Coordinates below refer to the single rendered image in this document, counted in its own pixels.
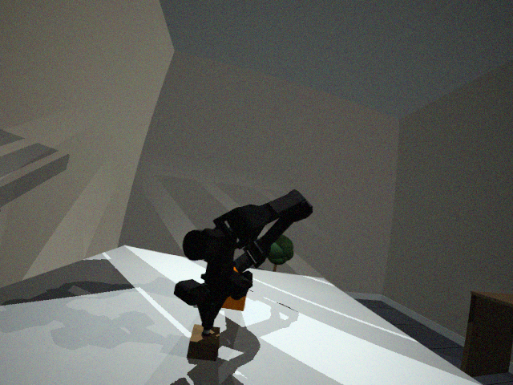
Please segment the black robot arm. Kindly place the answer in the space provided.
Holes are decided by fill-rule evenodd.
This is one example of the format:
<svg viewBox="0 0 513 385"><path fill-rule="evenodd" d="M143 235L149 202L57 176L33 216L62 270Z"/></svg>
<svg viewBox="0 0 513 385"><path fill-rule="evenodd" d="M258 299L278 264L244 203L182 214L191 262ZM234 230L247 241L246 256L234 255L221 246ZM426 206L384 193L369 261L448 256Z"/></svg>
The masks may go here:
<svg viewBox="0 0 513 385"><path fill-rule="evenodd" d="M252 287L252 273L245 270L252 264L257 268L264 263L271 252L272 243L294 222L307 218L312 212L313 206L296 189L264 205L237 207L213 220L214 229L188 232L183 239L184 254L192 261L211 257L232 259L235 249L244 247L244 253L235 260L239 273L232 265L230 269L224 265L219 269L213 286L215 290L222 287L233 300L238 301ZM263 228L276 219L269 231L257 239Z"/></svg>

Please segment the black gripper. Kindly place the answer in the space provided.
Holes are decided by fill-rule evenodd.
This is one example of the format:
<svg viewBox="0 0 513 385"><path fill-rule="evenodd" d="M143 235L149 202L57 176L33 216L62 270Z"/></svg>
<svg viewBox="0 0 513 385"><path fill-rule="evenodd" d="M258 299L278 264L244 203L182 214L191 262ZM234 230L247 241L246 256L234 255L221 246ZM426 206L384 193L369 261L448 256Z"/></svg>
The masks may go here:
<svg viewBox="0 0 513 385"><path fill-rule="evenodd" d="M208 320L208 313L211 304L217 305L216 316L219 314L221 307L226 299L230 296L227 292L213 289L216 275L222 266L226 265L226 269L230 270L231 265L236 266L236 262L232 259L224 259L222 257L211 257L204 259L208 263L205 274L201 274L200 278L204 283L200 284L193 279L183 280L175 285L174 295L190 306L197 304L200 319L203 324ZM216 319L215 316L215 319Z"/></svg>

